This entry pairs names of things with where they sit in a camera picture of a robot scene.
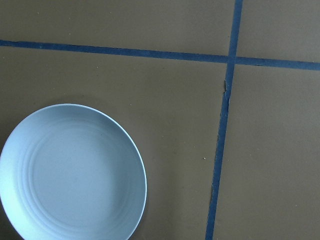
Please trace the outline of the blue plate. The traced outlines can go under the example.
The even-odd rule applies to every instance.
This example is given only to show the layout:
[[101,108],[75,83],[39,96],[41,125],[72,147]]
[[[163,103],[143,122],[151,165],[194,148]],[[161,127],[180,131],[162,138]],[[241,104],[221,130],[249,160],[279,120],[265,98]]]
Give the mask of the blue plate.
[[0,199],[25,240],[127,240],[145,209],[146,171],[108,115],[56,104],[27,116],[6,140]]

